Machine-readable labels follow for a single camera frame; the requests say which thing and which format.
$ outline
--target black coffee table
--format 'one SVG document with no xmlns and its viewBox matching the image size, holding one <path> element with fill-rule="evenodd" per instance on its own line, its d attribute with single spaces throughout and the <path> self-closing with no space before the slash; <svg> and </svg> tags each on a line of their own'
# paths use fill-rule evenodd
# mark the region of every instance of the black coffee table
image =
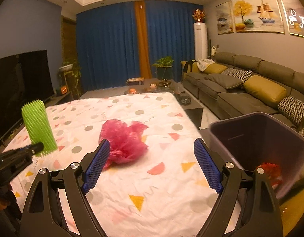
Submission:
<svg viewBox="0 0 304 237">
<path fill-rule="evenodd" d="M 146 89 L 149 88 L 150 84 L 153 82 L 159 82 L 159 80 L 156 78 L 146 79 L 144 81 L 143 85 L 129 86 L 129 89 L 134 88 L 137 91 L 137 93 L 151 93 L 151 92 L 146 92 Z M 178 83 L 172 82 L 172 84 L 169 88 L 158 88 L 154 92 L 171 92 L 174 94 L 175 91 L 178 89 L 178 88 L 176 88 L 177 85 L 178 85 Z M 180 104 L 180 105 L 182 106 L 182 108 L 184 109 L 184 111 L 186 112 L 186 114 L 188 115 L 190 120 L 194 123 L 194 125 L 196 127 L 200 128 L 201 119 L 203 116 L 203 107 L 199 104 L 199 102 L 197 102 L 194 99 L 194 97 L 191 97 L 190 105 L 183 105 L 183 104 Z"/>
</svg>

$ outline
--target blue curtain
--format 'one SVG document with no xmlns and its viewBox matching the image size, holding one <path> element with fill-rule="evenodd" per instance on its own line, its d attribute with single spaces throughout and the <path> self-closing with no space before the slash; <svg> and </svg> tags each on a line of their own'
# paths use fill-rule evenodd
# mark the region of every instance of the blue curtain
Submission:
<svg viewBox="0 0 304 237">
<path fill-rule="evenodd" d="M 149 59 L 152 65 L 158 59 L 172 56 L 173 79 L 182 77 L 181 61 L 195 59 L 193 11 L 202 5 L 177 1 L 145 1 Z M 151 67 L 156 77 L 155 67 Z"/>
<path fill-rule="evenodd" d="M 85 91 L 125 86 L 140 76 L 133 2 L 77 14 L 76 42 Z"/>
</svg>

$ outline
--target white air conditioner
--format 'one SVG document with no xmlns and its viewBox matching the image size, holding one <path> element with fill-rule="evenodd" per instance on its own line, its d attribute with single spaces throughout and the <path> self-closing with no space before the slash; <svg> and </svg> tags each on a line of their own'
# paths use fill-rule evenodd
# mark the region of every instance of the white air conditioner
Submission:
<svg viewBox="0 0 304 237">
<path fill-rule="evenodd" d="M 208 58 L 207 27 L 205 23 L 194 23 L 195 60 Z"/>
</svg>

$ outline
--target bed sheet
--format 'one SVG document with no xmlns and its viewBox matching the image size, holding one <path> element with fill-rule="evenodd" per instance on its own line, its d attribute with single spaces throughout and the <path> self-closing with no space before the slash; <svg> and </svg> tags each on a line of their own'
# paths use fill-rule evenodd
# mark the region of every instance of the bed sheet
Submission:
<svg viewBox="0 0 304 237">
<path fill-rule="evenodd" d="M 148 152 L 135 163 L 114 165 L 103 171 L 86 197 L 108 236 L 191 237 L 207 219 L 217 194 L 209 188 L 193 143 L 201 137 L 183 108 L 170 93 L 122 95 L 83 99 L 47 109 L 58 149 L 33 163 L 12 182 L 21 210 L 39 171 L 66 168 L 98 145 L 102 124 L 119 119 L 148 126 L 142 141 Z M 30 144 L 26 128 L 6 150 Z M 78 233 L 65 191 L 59 190 L 69 229 Z M 233 230 L 237 205 L 227 231 Z"/>
</svg>

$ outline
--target blue gripper pad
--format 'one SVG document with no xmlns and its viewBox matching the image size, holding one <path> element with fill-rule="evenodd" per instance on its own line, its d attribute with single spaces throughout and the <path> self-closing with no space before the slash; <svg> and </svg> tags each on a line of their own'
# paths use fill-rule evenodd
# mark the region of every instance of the blue gripper pad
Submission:
<svg viewBox="0 0 304 237">
<path fill-rule="evenodd" d="M 217 193 L 221 193 L 224 188 L 221 185 L 220 171 L 209 156 L 201 141 L 198 139 L 194 142 L 194 154 L 209 183 L 210 188 L 216 190 Z"/>
<path fill-rule="evenodd" d="M 82 186 L 84 194 L 95 187 L 109 154 L 110 144 L 109 141 L 105 140 L 84 174 L 84 184 Z"/>
</svg>

